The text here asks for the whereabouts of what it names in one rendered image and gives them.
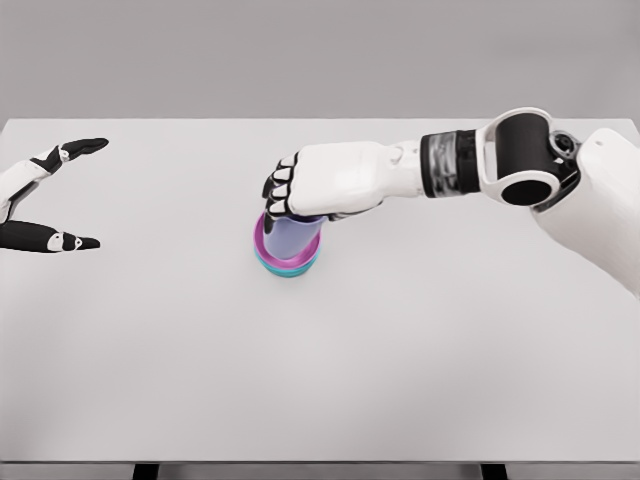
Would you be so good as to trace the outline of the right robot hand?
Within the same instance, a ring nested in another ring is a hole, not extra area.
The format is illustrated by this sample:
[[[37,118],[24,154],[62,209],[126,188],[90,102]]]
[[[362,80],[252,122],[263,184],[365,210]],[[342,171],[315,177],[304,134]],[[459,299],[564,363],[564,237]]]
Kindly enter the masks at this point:
[[[376,142],[341,142],[307,145],[280,159],[262,190],[263,231],[282,218],[336,221],[381,205],[391,152]]]

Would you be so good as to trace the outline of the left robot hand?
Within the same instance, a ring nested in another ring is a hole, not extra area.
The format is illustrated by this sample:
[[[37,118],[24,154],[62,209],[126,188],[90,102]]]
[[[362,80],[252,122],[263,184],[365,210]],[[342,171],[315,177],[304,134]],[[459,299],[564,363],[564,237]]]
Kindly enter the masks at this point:
[[[78,236],[50,226],[15,220],[17,205],[39,184],[63,165],[91,155],[109,144],[103,137],[84,138],[53,146],[41,154],[21,160],[0,172],[0,249],[54,254],[94,250],[101,247],[96,238]]]

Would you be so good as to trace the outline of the lavender cup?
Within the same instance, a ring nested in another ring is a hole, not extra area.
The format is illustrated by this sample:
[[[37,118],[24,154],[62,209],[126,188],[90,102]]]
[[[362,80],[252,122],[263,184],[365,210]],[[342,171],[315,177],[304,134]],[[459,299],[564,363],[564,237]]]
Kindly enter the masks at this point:
[[[266,257],[277,263],[302,264],[321,245],[325,216],[265,216],[263,245]]]

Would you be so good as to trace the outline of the magenta bowl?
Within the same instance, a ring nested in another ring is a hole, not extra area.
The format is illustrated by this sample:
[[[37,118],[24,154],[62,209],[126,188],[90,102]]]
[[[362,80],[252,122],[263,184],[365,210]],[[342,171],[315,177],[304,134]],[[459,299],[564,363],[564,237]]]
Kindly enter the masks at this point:
[[[310,263],[317,255],[323,219],[297,221],[277,219],[269,233],[265,232],[266,214],[258,218],[254,228],[254,248],[258,258],[275,270],[292,271]]]

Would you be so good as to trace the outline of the teal bowl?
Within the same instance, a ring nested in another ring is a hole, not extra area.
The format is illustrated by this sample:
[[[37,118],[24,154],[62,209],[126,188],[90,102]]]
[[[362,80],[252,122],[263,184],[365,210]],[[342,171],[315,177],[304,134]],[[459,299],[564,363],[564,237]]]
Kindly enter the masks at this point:
[[[254,248],[255,256],[260,264],[270,273],[283,278],[294,278],[305,274],[317,260],[320,251],[321,249],[318,248],[311,257],[296,268],[282,268],[268,263],[262,253],[257,248]]]

